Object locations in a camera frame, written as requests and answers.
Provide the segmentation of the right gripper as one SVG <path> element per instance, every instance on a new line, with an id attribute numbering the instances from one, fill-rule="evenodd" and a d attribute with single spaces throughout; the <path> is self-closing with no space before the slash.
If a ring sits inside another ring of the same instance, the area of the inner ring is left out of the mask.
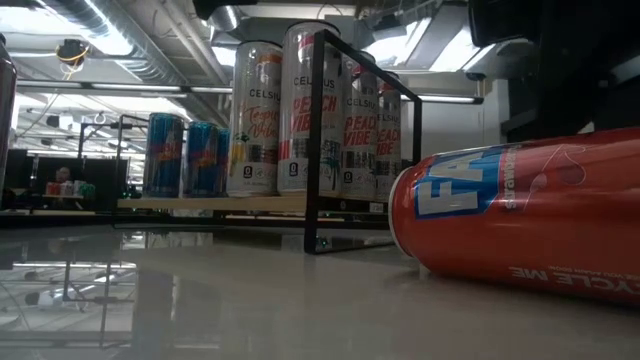
<path id="1" fill-rule="evenodd" d="M 539 34 L 539 0 L 469 0 L 469 27 L 476 47 Z"/>

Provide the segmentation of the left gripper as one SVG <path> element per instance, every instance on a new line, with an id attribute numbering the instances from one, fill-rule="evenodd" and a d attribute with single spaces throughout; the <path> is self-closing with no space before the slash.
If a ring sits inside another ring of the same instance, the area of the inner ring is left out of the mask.
<path id="1" fill-rule="evenodd" d="M 193 0 L 196 15 L 201 20 L 208 20 L 214 11 L 224 6 L 256 5 L 258 0 Z"/>

